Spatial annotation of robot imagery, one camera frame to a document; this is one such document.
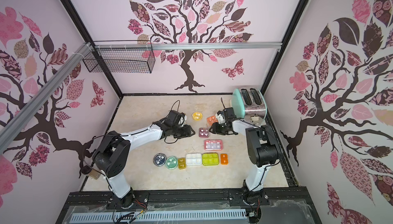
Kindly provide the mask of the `yellow small pillbox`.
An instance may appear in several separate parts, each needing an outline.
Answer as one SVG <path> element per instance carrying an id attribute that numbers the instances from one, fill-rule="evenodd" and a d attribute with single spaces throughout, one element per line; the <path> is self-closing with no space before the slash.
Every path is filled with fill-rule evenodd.
<path id="1" fill-rule="evenodd" d="M 180 170 L 186 168 L 186 158 L 184 158 L 184 157 L 178 158 L 178 168 Z"/>

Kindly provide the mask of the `orange two-cell pillbox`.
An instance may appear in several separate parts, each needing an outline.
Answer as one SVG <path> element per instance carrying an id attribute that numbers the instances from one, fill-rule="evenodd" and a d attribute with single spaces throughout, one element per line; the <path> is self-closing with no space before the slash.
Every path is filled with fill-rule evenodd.
<path id="1" fill-rule="evenodd" d="M 220 162 L 222 165 L 228 165 L 228 155 L 226 153 L 220 154 Z"/>

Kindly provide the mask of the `left aluminium rail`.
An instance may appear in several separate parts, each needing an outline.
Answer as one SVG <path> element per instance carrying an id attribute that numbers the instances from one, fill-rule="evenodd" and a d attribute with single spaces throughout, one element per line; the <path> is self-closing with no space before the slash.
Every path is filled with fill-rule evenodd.
<path id="1" fill-rule="evenodd" d="M 12 119 L 1 130 L 1 153 L 13 142 L 21 130 L 29 123 L 44 103 L 51 97 L 55 90 L 62 84 L 64 79 L 71 73 L 74 67 L 92 52 L 92 46 L 86 42 L 74 52 L 69 60 L 58 72 L 38 91 L 38 93 L 21 109 L 16 118 Z"/>

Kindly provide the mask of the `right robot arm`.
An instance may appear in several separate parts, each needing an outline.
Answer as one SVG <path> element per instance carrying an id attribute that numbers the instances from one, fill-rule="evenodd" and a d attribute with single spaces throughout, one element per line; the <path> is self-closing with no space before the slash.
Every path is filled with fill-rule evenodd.
<path id="1" fill-rule="evenodd" d="M 247 151 L 253 168 L 244 180 L 243 189 L 246 194 L 261 191 L 270 168 L 277 165 L 281 150 L 277 137 L 269 125 L 256 126 L 241 118 L 237 118 L 232 107 L 218 111 L 217 119 L 209 132 L 221 136 L 244 135 Z"/>

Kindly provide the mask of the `green round pillbox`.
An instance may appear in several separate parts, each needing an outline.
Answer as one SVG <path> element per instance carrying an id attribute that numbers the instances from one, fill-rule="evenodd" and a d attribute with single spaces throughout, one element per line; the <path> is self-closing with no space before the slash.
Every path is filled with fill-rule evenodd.
<path id="1" fill-rule="evenodd" d="M 166 159 L 165 166 L 169 170 L 174 170 L 178 167 L 179 161 L 175 156 L 170 156 Z"/>

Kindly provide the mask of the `lime green square pillbox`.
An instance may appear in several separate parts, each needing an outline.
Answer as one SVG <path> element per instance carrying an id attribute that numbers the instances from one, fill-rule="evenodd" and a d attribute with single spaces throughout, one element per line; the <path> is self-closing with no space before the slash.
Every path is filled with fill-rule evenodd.
<path id="1" fill-rule="evenodd" d="M 204 153 L 202 154 L 203 166 L 216 166 L 220 163 L 219 155 L 217 153 Z"/>

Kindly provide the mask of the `brown lidded jar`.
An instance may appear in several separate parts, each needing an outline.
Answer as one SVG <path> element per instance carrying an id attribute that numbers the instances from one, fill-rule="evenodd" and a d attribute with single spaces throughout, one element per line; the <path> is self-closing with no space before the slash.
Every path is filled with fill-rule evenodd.
<path id="1" fill-rule="evenodd" d="M 95 180 L 99 179 L 101 176 L 101 173 L 99 171 L 88 165 L 85 165 L 81 168 L 81 173 Z"/>

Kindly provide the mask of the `navy round pillbox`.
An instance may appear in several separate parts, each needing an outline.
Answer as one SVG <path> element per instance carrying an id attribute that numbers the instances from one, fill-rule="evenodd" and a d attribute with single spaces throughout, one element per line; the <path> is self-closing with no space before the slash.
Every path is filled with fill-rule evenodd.
<path id="1" fill-rule="evenodd" d="M 167 159 L 167 157 L 166 157 L 165 154 L 163 154 L 163 153 L 158 153 L 158 154 L 156 154 L 156 155 L 154 156 L 154 158 L 153 158 L 153 164 L 154 164 L 155 166 L 157 166 L 157 167 L 164 166 L 164 165 L 165 165 L 165 162 L 166 162 L 166 159 Z"/>

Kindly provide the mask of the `mint green toaster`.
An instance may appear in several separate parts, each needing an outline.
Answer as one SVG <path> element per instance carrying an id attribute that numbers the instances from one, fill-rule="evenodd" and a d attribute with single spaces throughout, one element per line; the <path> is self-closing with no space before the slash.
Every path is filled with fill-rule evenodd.
<path id="1" fill-rule="evenodd" d="M 263 125 L 268 109 L 260 90 L 254 87 L 240 87 L 233 91 L 231 107 L 235 116 L 253 125 Z"/>

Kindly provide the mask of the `orange small pillbox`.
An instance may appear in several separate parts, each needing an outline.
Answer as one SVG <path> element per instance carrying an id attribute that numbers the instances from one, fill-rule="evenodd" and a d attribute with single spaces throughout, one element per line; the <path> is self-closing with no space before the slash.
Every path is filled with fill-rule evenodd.
<path id="1" fill-rule="evenodd" d="M 216 116 L 214 116 L 214 115 L 208 117 L 206 120 L 207 120 L 207 124 L 208 124 L 209 126 L 212 126 L 214 123 L 218 122 Z"/>

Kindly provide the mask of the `pink rectangular pillbox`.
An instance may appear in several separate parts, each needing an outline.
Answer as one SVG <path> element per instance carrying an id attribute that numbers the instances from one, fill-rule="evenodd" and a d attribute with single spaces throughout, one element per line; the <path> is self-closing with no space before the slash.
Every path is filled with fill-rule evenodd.
<path id="1" fill-rule="evenodd" d="M 222 140 L 205 140 L 204 141 L 204 149 L 206 151 L 217 151 L 223 149 L 223 141 Z"/>

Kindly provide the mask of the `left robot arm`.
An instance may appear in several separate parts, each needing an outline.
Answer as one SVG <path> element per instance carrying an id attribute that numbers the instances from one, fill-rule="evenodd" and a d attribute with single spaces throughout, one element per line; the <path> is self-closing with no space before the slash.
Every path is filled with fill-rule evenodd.
<path id="1" fill-rule="evenodd" d="M 186 124 L 186 120 L 186 114 L 170 110 L 166 117 L 145 128 L 125 133 L 111 131 L 103 136 L 93 161 L 119 200 L 133 201 L 134 198 L 132 187 L 124 176 L 130 151 L 167 137 L 177 141 L 194 136 L 195 131 Z"/>

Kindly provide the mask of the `white square pillbox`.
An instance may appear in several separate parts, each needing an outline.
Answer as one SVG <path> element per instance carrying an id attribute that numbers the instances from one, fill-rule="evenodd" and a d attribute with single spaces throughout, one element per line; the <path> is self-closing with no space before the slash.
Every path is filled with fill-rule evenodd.
<path id="1" fill-rule="evenodd" d="M 201 166 L 202 165 L 202 154 L 201 153 L 188 153 L 186 155 L 186 166 Z"/>

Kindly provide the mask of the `aluminium rail bar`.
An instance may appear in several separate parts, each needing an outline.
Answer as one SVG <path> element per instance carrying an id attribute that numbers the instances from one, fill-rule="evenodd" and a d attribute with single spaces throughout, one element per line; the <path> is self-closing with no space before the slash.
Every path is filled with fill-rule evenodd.
<path id="1" fill-rule="evenodd" d="M 165 50 L 220 50 L 220 49 L 280 49 L 281 42 L 241 42 L 241 43 L 171 43 L 171 44 L 101 44 L 96 45 L 97 50 L 114 49 L 146 49 L 153 51 Z"/>

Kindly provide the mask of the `magenta small pillbox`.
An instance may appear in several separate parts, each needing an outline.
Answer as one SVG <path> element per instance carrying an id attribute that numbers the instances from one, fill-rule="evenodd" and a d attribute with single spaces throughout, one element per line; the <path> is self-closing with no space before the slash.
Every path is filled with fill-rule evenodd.
<path id="1" fill-rule="evenodd" d="M 199 137 L 200 138 L 208 138 L 209 137 L 209 131 L 207 128 L 199 128 Z"/>

